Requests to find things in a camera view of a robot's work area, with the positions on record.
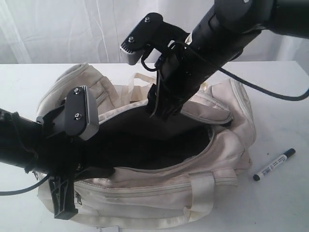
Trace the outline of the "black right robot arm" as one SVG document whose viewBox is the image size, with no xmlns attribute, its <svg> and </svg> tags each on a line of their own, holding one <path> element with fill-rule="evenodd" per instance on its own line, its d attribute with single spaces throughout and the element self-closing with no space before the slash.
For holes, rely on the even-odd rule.
<svg viewBox="0 0 309 232">
<path fill-rule="evenodd" d="M 263 30 L 300 38 L 309 36 L 306 0 L 217 0 L 191 33 L 147 14 L 134 28 L 128 45 L 145 60 L 161 53 L 155 64 L 157 83 L 148 93 L 147 109 L 160 119 L 178 113 L 216 71 L 237 58 Z"/>
</svg>

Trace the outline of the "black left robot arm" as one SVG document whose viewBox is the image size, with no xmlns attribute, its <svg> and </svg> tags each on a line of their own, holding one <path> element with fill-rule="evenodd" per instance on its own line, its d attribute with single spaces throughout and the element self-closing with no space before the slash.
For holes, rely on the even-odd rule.
<svg viewBox="0 0 309 232">
<path fill-rule="evenodd" d="M 56 219 L 68 220 L 78 214 L 74 183 L 85 179 L 108 178 L 115 169 L 106 161 L 95 159 L 94 150 L 86 146 L 81 132 L 65 128 L 64 110 L 59 107 L 44 117 L 30 121 L 17 112 L 0 111 L 0 161 L 46 176 L 23 190 L 7 191 L 3 196 L 31 191 L 48 182 Z"/>
</svg>

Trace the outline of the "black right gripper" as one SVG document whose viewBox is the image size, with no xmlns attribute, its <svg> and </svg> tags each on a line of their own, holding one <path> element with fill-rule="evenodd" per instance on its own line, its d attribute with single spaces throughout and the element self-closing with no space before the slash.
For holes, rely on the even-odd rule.
<svg viewBox="0 0 309 232">
<path fill-rule="evenodd" d="M 164 141 L 192 130 L 191 119 L 170 116 L 179 112 L 202 83 L 226 63 L 227 53 L 221 51 L 203 53 L 192 48 L 174 48 L 160 64 L 156 83 L 148 92 L 147 112 L 145 107 L 137 108 L 137 135 Z"/>
</svg>

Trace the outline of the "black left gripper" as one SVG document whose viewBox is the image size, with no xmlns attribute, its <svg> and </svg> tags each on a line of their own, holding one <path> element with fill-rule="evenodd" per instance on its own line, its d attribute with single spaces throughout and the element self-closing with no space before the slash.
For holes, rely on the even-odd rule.
<svg viewBox="0 0 309 232">
<path fill-rule="evenodd" d="M 54 176 L 49 180 L 54 218 L 71 219 L 78 213 L 74 181 L 115 173 L 106 158 L 84 154 L 86 141 L 98 132 L 98 116 L 43 116 L 36 121 L 24 119 L 24 126 L 24 150 L 30 154 L 25 172 Z"/>
</svg>

